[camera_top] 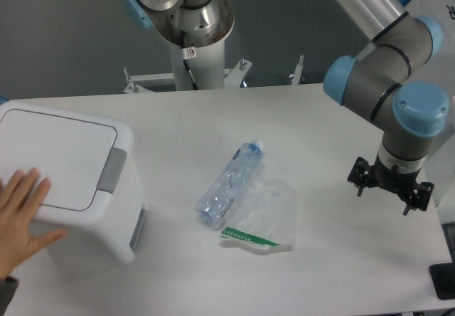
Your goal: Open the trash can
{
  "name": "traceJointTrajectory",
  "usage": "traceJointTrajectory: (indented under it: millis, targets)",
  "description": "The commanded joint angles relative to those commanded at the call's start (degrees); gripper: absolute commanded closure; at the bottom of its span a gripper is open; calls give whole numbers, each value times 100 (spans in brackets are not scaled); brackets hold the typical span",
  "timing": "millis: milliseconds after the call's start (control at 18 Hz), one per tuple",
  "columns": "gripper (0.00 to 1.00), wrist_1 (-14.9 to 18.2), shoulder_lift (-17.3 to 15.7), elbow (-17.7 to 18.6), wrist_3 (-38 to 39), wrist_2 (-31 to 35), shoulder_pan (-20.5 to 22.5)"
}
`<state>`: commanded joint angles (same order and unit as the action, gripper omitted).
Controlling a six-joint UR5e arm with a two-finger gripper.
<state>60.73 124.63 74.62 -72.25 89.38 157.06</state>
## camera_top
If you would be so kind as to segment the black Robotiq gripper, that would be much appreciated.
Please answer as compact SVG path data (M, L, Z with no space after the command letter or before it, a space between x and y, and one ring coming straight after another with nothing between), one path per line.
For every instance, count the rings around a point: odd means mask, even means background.
M358 157L347 180L357 189L357 197L362 196L365 188L375 187L397 194L406 204L402 213L406 216L409 211L426 211L434 190L431 182L417 183L417 174L399 172L397 165L387 168L379 158L370 166L366 159Z

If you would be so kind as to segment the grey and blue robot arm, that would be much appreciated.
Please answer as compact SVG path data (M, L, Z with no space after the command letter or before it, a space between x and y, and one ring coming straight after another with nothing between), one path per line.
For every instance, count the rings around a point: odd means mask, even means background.
M363 58L343 56L328 69L323 90L383 132L373 164L358 158L348 175L359 191L396 194L407 210L427 209L433 184L417 176L444 129L449 99L436 85L410 76L439 51L443 32L413 17L398 0L336 0L370 39ZM143 28L155 27L171 51L178 90L233 88L243 76L226 73L224 42L234 25L226 0L122 0Z

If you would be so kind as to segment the bare human hand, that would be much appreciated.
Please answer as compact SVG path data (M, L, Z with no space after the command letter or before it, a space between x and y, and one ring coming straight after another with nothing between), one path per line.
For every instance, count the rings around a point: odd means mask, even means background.
M39 236L29 232L29 225L50 189L50 180L40 180L36 168L17 170L1 187L1 279L37 254L40 250L67 235L56 229Z

